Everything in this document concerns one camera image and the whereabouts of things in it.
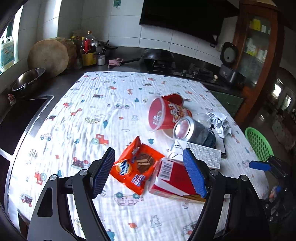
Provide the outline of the black gas stove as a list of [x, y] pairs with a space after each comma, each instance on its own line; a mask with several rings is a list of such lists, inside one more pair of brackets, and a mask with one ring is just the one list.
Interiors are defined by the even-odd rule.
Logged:
[[177, 62], [175, 70], [151, 70], [150, 73], [162, 74], [174, 77], [187, 78], [204, 82], [212, 85], [225, 86], [222, 77], [219, 76], [220, 68], [216, 65], [197, 61], [197, 63]]

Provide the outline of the white printed paper box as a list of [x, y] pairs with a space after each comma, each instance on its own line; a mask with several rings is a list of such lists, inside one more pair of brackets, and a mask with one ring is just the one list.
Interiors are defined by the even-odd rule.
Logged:
[[204, 161], [209, 168], [220, 169], [221, 151], [198, 144], [175, 140], [171, 147], [168, 158], [182, 162], [183, 150], [189, 148], [197, 160]]

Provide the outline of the clear plastic cup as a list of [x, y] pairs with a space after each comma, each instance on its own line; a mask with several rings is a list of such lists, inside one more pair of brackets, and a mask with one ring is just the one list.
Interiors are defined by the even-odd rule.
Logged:
[[207, 128], [211, 128], [210, 116], [206, 113], [197, 113], [193, 115], [193, 119]]

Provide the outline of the black wok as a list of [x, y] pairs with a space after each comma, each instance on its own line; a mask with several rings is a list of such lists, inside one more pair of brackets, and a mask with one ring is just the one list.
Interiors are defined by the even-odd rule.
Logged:
[[175, 70], [176, 63], [173, 54], [163, 49], [146, 49], [139, 58], [122, 61], [121, 64], [127, 64], [140, 61], [147, 70]]

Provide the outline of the steel bowl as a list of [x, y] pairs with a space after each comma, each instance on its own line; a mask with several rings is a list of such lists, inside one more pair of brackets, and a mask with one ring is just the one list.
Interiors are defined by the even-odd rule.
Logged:
[[44, 77], [46, 69], [35, 68], [28, 70], [27, 72], [20, 75], [16, 83], [12, 87], [12, 92], [15, 94], [26, 94], [40, 83], [40, 80]]

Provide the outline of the red cartoon paper cup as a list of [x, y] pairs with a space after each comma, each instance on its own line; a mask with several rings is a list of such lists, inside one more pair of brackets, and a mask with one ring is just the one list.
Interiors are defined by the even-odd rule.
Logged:
[[151, 132], [173, 129], [180, 118], [192, 117], [190, 110], [184, 107], [183, 98], [172, 93], [165, 96], [153, 95], [147, 102], [147, 128]]

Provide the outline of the yellow-label oil bottle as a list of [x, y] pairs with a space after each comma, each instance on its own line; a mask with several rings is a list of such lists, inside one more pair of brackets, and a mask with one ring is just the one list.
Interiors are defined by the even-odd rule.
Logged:
[[86, 37], [82, 37], [81, 51], [83, 66], [97, 64], [96, 38], [91, 31], [87, 32]]

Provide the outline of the detergent bottle on windowsill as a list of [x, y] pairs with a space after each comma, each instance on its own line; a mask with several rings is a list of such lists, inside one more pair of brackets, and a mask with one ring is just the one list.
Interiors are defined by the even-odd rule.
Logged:
[[1, 73], [5, 72], [15, 63], [15, 48], [13, 37], [6, 38], [1, 44]]

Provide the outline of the green plastic basket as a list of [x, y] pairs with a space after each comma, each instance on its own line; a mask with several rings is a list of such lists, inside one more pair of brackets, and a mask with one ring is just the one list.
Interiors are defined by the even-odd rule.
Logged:
[[245, 130], [245, 136], [254, 150], [259, 161], [267, 161], [269, 157], [274, 155], [271, 145], [265, 136], [257, 129], [248, 127]]

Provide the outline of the round wooden chopping board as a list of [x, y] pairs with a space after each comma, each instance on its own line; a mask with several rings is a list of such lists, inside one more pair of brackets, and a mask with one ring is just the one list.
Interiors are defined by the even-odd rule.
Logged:
[[36, 42], [30, 49], [27, 64], [29, 69], [45, 68], [51, 77], [74, 66], [76, 45], [63, 37], [44, 39]]

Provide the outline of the black range hood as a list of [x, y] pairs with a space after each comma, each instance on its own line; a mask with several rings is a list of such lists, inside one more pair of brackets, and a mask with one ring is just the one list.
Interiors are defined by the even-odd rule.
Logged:
[[217, 45], [225, 18], [239, 9], [229, 1], [144, 1], [139, 23], [179, 31]]

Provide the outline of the black rice cooker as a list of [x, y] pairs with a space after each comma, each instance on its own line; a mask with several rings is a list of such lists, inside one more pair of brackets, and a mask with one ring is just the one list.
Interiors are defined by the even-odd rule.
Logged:
[[231, 42], [225, 42], [220, 53], [222, 62], [219, 75], [229, 84], [233, 86], [243, 86], [245, 77], [234, 69], [237, 63], [238, 49]]

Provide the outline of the blue Pepsi can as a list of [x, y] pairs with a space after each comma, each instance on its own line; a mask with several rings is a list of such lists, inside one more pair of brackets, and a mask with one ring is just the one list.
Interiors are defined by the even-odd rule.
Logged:
[[176, 122], [173, 138], [209, 148], [214, 148], [216, 145], [214, 132], [190, 116], [182, 117]]

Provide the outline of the wooden glass cabinet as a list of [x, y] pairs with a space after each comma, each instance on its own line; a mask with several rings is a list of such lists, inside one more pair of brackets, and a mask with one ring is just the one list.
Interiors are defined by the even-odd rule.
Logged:
[[235, 115], [236, 123], [245, 128], [263, 103], [280, 65], [285, 38], [280, 10], [258, 1], [240, 1], [233, 38], [238, 49], [235, 70], [245, 77], [241, 92], [244, 98]]

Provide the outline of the pink cloth rag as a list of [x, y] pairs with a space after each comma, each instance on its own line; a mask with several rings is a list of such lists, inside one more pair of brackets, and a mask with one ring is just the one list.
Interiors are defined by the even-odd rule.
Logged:
[[108, 69], [111, 69], [111, 68], [120, 66], [123, 62], [124, 62], [124, 60], [122, 58], [116, 58], [113, 60], [109, 60], [107, 67], [108, 67]]

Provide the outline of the orange Ovaltine snack wrapper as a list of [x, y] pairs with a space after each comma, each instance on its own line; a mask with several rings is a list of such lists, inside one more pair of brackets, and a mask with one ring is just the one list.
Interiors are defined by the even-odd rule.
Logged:
[[141, 143], [136, 137], [114, 162], [110, 175], [137, 195], [142, 195], [145, 183], [164, 157], [163, 154]]

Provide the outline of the red milk carton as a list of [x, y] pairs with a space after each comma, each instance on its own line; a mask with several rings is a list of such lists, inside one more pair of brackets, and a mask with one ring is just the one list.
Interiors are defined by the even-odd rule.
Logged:
[[205, 199], [195, 191], [185, 166], [168, 158], [162, 158], [156, 165], [148, 192], [177, 201], [205, 202]]

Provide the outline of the small white jar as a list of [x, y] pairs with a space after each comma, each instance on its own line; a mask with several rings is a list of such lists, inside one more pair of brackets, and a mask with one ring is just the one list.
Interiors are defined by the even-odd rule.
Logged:
[[98, 66], [105, 65], [105, 53], [104, 52], [97, 53], [97, 65]]

